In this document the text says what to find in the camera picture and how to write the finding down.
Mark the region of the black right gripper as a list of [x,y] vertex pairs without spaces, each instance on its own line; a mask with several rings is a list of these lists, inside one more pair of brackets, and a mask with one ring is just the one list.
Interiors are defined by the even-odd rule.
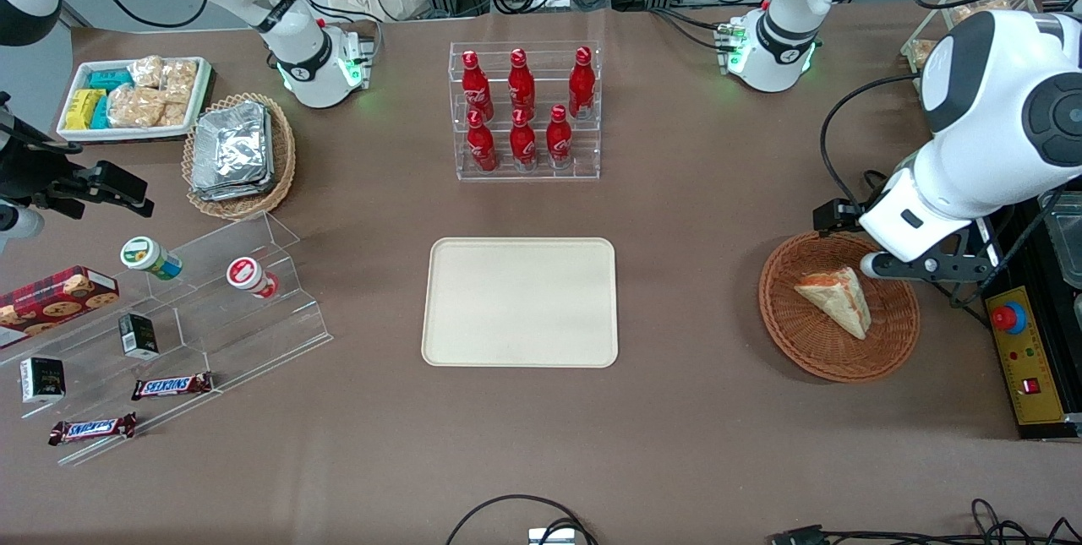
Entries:
[[1,95],[1,191],[3,198],[22,207],[55,210],[71,220],[84,216],[85,207],[77,199],[53,192],[57,184],[74,182],[78,167],[69,160],[84,148],[72,142],[54,142],[8,109],[11,95]]

